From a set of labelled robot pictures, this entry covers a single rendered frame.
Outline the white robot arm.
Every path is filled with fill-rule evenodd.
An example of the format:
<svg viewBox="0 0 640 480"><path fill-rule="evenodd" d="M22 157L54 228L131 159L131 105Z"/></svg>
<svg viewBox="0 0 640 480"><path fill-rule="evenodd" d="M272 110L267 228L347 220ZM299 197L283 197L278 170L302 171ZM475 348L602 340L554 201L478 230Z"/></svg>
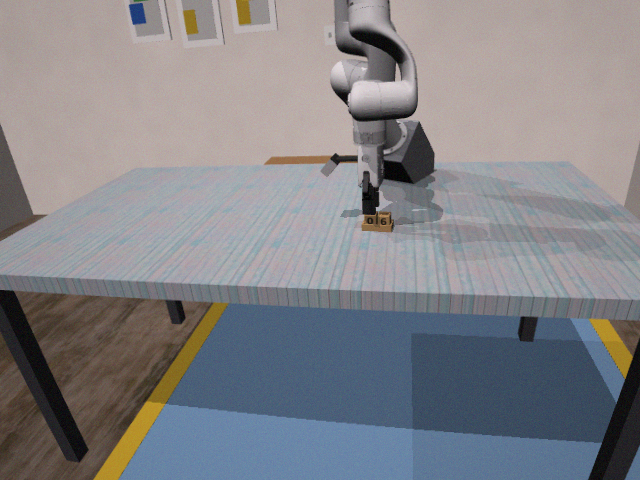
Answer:
<svg viewBox="0 0 640 480"><path fill-rule="evenodd" d="M334 13L337 48L363 55L368 62L346 59L336 63L330 73L331 87L353 117L353 141L386 141L384 156L391 155L408 138L406 126L396 119L412 116L418 104L413 55L396 33L389 0L334 0ZM396 63L401 81L395 81Z"/></svg>

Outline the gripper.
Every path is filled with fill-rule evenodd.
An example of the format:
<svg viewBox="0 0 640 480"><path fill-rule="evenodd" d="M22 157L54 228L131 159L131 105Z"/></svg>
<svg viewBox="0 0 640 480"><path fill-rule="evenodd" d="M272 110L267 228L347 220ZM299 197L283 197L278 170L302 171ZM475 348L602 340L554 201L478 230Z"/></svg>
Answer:
<svg viewBox="0 0 640 480"><path fill-rule="evenodd" d="M379 187L385 176L383 144L386 141L378 144L353 143L358 146L358 185L362 188L362 213L375 215L376 207L379 207Z"/></svg>

